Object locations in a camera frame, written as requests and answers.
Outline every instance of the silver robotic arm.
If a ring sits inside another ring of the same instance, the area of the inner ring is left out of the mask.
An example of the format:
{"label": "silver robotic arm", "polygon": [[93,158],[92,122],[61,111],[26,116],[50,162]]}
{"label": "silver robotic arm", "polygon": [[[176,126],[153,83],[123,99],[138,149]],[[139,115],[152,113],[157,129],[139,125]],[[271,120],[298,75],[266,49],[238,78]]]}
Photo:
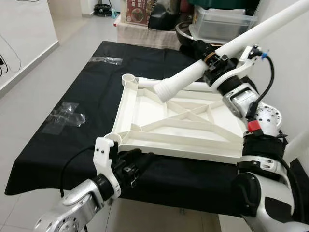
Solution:
{"label": "silver robotic arm", "polygon": [[97,138],[94,163],[98,176],[72,189],[58,205],[36,223],[34,232],[79,232],[121,190],[133,188],[154,157],[134,149],[118,154],[118,143]]}

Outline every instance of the bolt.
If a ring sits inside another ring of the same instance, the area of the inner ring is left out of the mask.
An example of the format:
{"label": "bolt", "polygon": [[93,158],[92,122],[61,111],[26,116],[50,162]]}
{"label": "bolt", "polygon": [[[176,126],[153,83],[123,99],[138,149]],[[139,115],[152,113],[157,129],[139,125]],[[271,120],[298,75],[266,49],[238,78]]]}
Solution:
{"label": "bolt", "polygon": [[222,59],[222,60],[227,60],[227,59],[228,59],[228,56],[227,56],[226,54],[224,54],[224,55],[221,56],[221,59]]}

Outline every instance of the black cloth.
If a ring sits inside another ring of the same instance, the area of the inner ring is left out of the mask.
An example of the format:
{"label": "black cloth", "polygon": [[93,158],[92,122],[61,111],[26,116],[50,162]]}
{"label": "black cloth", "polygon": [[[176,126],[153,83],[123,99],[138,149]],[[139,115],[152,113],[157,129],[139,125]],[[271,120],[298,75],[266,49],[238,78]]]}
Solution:
{"label": "black cloth", "polygon": [[[42,132],[48,123],[45,121],[16,159],[5,194],[60,187],[64,164],[112,130],[123,90],[123,74],[164,79],[195,62],[174,50],[111,42],[102,42],[94,56],[122,58],[123,63],[87,63],[55,107],[63,102],[78,103],[75,112],[85,114],[86,122],[80,127],[65,126],[59,135],[52,135]],[[65,189],[96,176],[92,159],[93,151],[86,151],[70,163],[64,173]],[[308,193],[309,180],[297,161],[293,169],[304,193]],[[137,186],[122,197],[239,216],[230,194],[230,183],[236,175],[236,167],[230,164],[156,156]],[[308,195],[305,201],[308,206]]]}

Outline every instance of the electrical cord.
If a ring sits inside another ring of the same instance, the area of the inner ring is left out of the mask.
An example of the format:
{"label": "electrical cord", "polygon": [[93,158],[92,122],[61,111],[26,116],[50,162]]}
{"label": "electrical cord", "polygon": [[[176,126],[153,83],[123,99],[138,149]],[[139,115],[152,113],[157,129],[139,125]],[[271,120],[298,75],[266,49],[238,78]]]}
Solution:
{"label": "electrical cord", "polygon": [[[248,112],[247,112],[247,115],[246,115],[247,119],[254,118],[254,115],[255,115],[255,112],[257,110],[259,102],[269,92],[269,90],[272,87],[272,84],[274,82],[274,79],[275,79],[275,69],[274,69],[274,64],[273,64],[271,58],[266,53],[262,53],[261,57],[262,57],[262,59],[266,58],[269,62],[270,71],[271,71],[270,81],[269,81],[268,86],[264,90],[264,92],[258,97],[258,99],[256,101],[252,102],[251,105],[249,106],[249,109],[248,109]],[[305,223],[305,213],[304,213],[303,199],[302,199],[302,196],[301,196],[300,187],[299,187],[298,181],[296,179],[296,176],[293,173],[293,171],[291,170],[291,168],[289,167],[289,165],[284,161],[284,159],[280,155],[277,155],[277,158],[281,162],[281,164],[285,167],[285,169],[287,171],[288,178],[290,180],[290,183],[294,185],[294,188],[293,187],[291,187],[291,188],[292,188],[292,194],[293,194],[293,198],[294,198],[294,201],[295,201],[295,205],[297,205],[297,208],[298,208],[297,217],[299,217],[300,222]]]}
{"label": "electrical cord", "polygon": [[16,53],[16,51],[12,48],[12,46],[9,44],[9,42],[0,34],[0,37],[6,42],[6,44],[9,46],[9,48],[14,52],[15,56],[17,57],[17,59],[19,60],[19,67],[18,67],[18,70],[17,71],[13,71],[12,68],[7,65],[7,67],[9,67],[9,69],[11,70],[11,72],[15,73],[15,72],[18,72],[20,71],[21,69],[21,59],[20,57],[18,56],[18,54]]}
{"label": "electrical cord", "polygon": [[289,167],[289,165],[285,162],[285,160],[280,155],[276,155],[276,157],[279,159],[280,163],[285,167],[290,182],[294,184],[295,192],[292,191],[292,193],[293,193],[293,197],[295,200],[295,205],[297,205],[297,208],[298,208],[299,221],[302,223],[305,223],[304,202],[303,202],[303,197],[301,195],[299,183],[296,179],[296,176],[291,170],[291,168]]}
{"label": "electrical cord", "polygon": [[275,79],[275,68],[274,68],[274,63],[272,62],[271,58],[265,53],[263,53],[262,58],[266,58],[268,60],[269,65],[270,65],[271,76],[270,76],[270,81],[269,81],[268,86],[266,87],[264,92],[258,97],[258,99],[255,101],[256,103],[259,103],[263,99],[263,97],[269,92],[272,84],[274,83],[274,79]]}
{"label": "electrical cord", "polygon": [[6,74],[6,73],[9,71],[8,65],[7,65],[5,59],[3,58],[3,56],[2,56],[1,54],[0,54],[0,58],[2,59],[4,65],[5,65],[5,67],[6,67],[6,71],[5,71],[5,72],[3,72],[3,70],[1,69],[1,74]]}
{"label": "electrical cord", "polygon": [[[83,148],[82,150],[80,150],[78,153],[76,153],[74,156],[72,156],[63,166],[63,168],[61,169],[61,173],[60,173],[60,196],[61,198],[64,197],[64,189],[63,189],[63,177],[64,177],[64,171],[66,169],[66,167],[72,162],[72,160],[74,160],[76,157],[78,157],[80,154],[84,153],[87,150],[94,150],[95,146],[88,146]],[[88,228],[85,225],[84,226],[84,232],[88,232]]]}
{"label": "electrical cord", "polygon": [[262,57],[262,59],[266,58],[269,62],[270,71],[271,71],[270,81],[269,81],[269,84],[267,85],[266,89],[264,90],[264,92],[255,101],[253,101],[250,104],[250,106],[248,108],[248,112],[246,114],[246,119],[248,119],[248,120],[255,120],[255,113],[256,113],[257,107],[259,105],[259,102],[269,92],[270,88],[272,87],[272,84],[274,83],[274,79],[275,79],[275,68],[274,68],[274,63],[272,62],[271,58],[266,53],[262,53],[261,57]]}

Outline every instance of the white floor tile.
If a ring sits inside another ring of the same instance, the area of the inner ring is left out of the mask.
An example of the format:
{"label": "white floor tile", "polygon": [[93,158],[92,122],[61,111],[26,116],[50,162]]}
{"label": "white floor tile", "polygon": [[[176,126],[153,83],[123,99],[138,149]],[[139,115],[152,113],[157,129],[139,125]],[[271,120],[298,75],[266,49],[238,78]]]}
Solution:
{"label": "white floor tile", "polygon": [[0,224],[5,223],[19,197],[6,196],[4,191],[13,163],[27,142],[25,139],[0,136]]}
{"label": "white floor tile", "polygon": [[112,204],[106,232],[202,232],[201,212],[118,199]]}
{"label": "white floor tile", "polygon": [[33,229],[37,220],[60,200],[59,190],[40,189],[21,194],[5,225]]}
{"label": "white floor tile", "polygon": [[30,139],[103,40],[113,19],[93,17],[0,99],[0,135]]}
{"label": "white floor tile", "polygon": [[220,214],[219,220],[220,220],[222,232],[230,232],[230,231],[251,232],[252,231],[243,218]]}
{"label": "white floor tile", "polygon": [[104,208],[88,223],[87,227],[89,232],[105,232],[110,209],[111,207],[106,203]]}
{"label": "white floor tile", "polygon": [[217,214],[206,212],[201,212],[201,214],[204,232],[221,232],[219,216]]}
{"label": "white floor tile", "polygon": [[[113,19],[93,17],[55,52],[0,99],[0,224],[32,230],[38,218],[60,199],[58,190],[37,190],[17,196],[3,192],[15,158],[86,65],[102,41],[116,41]],[[104,229],[109,207],[90,228]]]}
{"label": "white floor tile", "polygon": [[1,232],[31,232],[32,230],[14,226],[3,226]]}

